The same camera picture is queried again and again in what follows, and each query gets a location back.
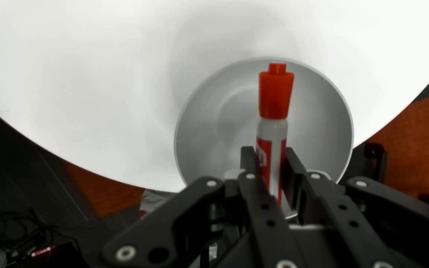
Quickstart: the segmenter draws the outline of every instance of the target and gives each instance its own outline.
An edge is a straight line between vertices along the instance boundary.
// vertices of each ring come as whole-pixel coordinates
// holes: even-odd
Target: bolt
[[[209,187],[215,187],[218,183],[216,183],[216,180],[209,180],[206,184],[207,184]]]
[[[321,174],[313,172],[313,174],[310,174],[310,177],[315,178],[315,180],[319,180],[319,178],[321,178]]]
[[[374,263],[373,268],[394,268],[394,264],[391,264],[389,261],[379,260]]]
[[[367,181],[364,181],[364,180],[358,180],[358,181],[355,181],[355,184],[359,187],[367,187]]]
[[[137,250],[134,245],[120,247],[120,250],[117,250],[117,252],[115,252],[115,258],[120,261],[129,261],[129,260],[134,258],[136,255],[137,255]]]
[[[298,264],[295,264],[289,258],[283,258],[277,261],[276,268],[298,268]]]

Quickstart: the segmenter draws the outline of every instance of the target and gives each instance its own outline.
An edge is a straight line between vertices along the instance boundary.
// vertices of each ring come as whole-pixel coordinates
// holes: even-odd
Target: gray bowl
[[[210,75],[191,96],[178,121],[176,160],[187,183],[224,177],[240,165],[240,147],[257,144],[258,74],[273,60],[295,72],[288,145],[307,169],[339,181],[352,153],[352,120],[346,101],[318,71],[279,57],[231,63]]]

